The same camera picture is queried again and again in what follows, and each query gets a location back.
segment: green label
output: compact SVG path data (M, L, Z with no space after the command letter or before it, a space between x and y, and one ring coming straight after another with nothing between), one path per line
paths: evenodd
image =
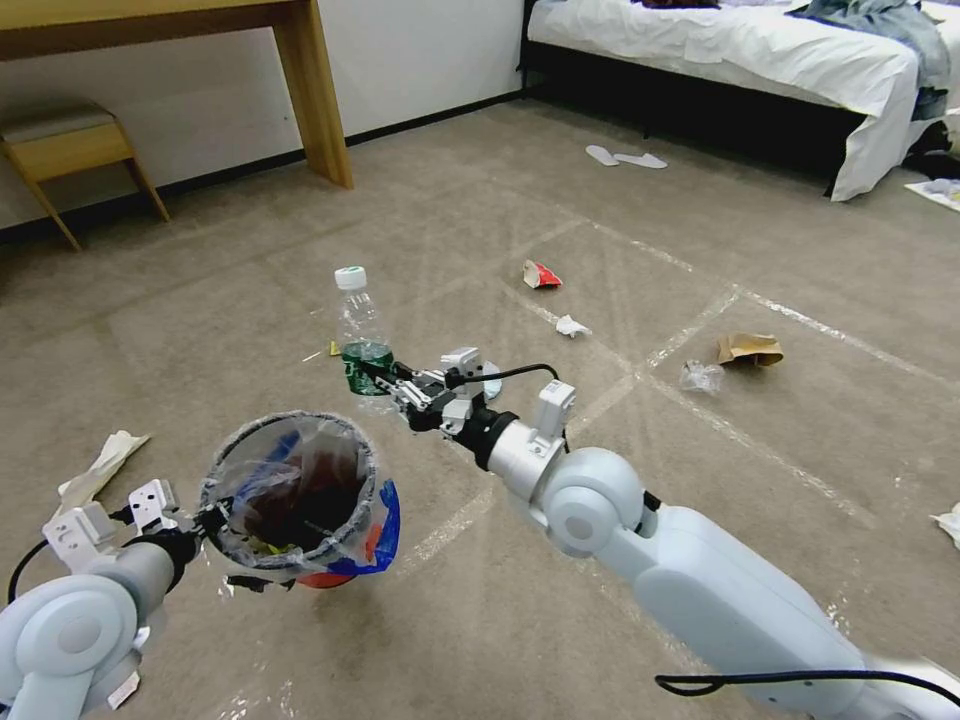
M387 391L377 387L373 378L367 375L360 365L363 361L384 369L393 366L393 353L386 345L375 343L350 343L341 348L344 370L347 373L347 384L354 395L386 395Z

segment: white bedsheet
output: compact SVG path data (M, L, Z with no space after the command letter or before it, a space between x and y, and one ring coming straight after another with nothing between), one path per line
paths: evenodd
M794 6L806 4L797 2ZM960 104L960 7L924 2L952 60L948 104ZM847 138L833 200L869 192L930 121L911 122L917 56L888 38L787 17L789 5L653 10L629 0L539 0L536 42L838 105L866 116Z

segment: slipper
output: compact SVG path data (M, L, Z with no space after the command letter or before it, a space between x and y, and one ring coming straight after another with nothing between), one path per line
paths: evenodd
M614 167L620 163L613 159L613 155L610 154L610 151L599 145L587 145L587 155L592 157L601 165L606 165L607 167Z
M650 168L651 170L663 170L667 164L656 155L644 153L643 155L624 155L623 153L614 153L613 158L620 162L627 162L631 165Z

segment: beige carpet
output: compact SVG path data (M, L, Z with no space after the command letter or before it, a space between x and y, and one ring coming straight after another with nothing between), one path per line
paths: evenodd
M604 168L590 143L670 166ZM625 455L861 647L960 671L960 553L928 519L960 501L960 216L904 190L914 176L836 205L818 181L535 102L351 156L354 192L293 166L173 199L168 226L90 230L82 255L52 231L0 246L0 567L115 429L154 439L104 503L166 477L189 504L247 420L349 414L322 351L332 272L360 263L399 358L434 366L472 344L504 368L554 364L578 388L572 445ZM526 288L526 257L564 287ZM593 336L556 334L566 313ZM733 330L775 333L785 361L728 373L716 398L681 393L682 362ZM507 381L497 407L528 415L541 385ZM766 717L734 690L658 690L656 672L696 666L628 588L555 552L463 453L363 424L400 491L395 567L231 597L217 558L198 560L117 717ZM24 587L59 572L43 555Z

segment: white paper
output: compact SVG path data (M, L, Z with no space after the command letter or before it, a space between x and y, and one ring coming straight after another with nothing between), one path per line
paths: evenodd
M960 550L960 503L953 506L953 510L943 515L931 515L940 528L953 538L953 544Z
M107 438L100 450L100 456L83 474L63 483L57 488L60 493L60 507L54 517L75 507L83 507L93 501L110 478L117 474L130 455L150 439L149 435L135 437L126 430L118 430Z
M592 157L601 165L606 165L607 167L614 167L620 163L613 159L613 155L610 154L610 151L599 145L587 145L587 155Z
M593 331L586 325L581 325L569 315L564 315L557 320L557 332L569 337L577 335L593 335Z
M123 681L123 684L107 696L107 704L111 710L116 710L123 705L137 688L140 687L140 674L134 672L133 675Z
M907 183L904 187L938 205L960 212L960 180L941 178L922 183Z
M658 158L656 155L651 155L650 153L644 153L643 155L625 155L624 153L614 153L613 157L615 160L620 162L630 163L631 165L639 165L640 167L650 168L651 170L663 170L667 164Z

